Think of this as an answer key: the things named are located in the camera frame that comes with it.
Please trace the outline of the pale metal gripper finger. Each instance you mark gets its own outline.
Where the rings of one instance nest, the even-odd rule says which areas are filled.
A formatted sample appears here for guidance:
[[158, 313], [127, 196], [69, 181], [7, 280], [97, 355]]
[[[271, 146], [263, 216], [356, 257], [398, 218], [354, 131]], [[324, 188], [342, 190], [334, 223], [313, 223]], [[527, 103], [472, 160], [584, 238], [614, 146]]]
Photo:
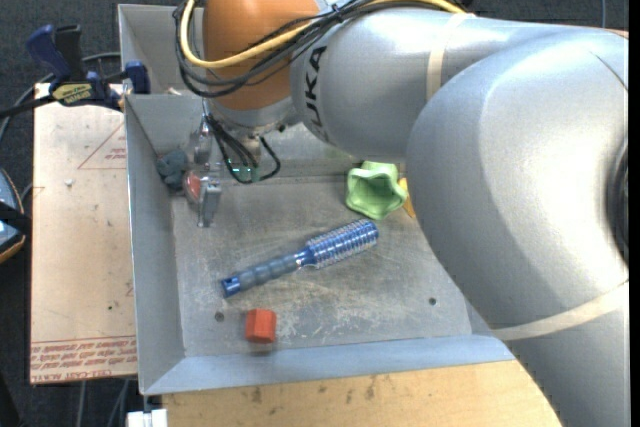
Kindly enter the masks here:
[[202, 178], [198, 196], [198, 226], [208, 228], [218, 209], [222, 195], [221, 185], [217, 180]]
[[212, 133], [206, 116], [202, 116], [197, 129], [192, 134], [193, 162], [206, 165], [210, 161], [212, 152]]

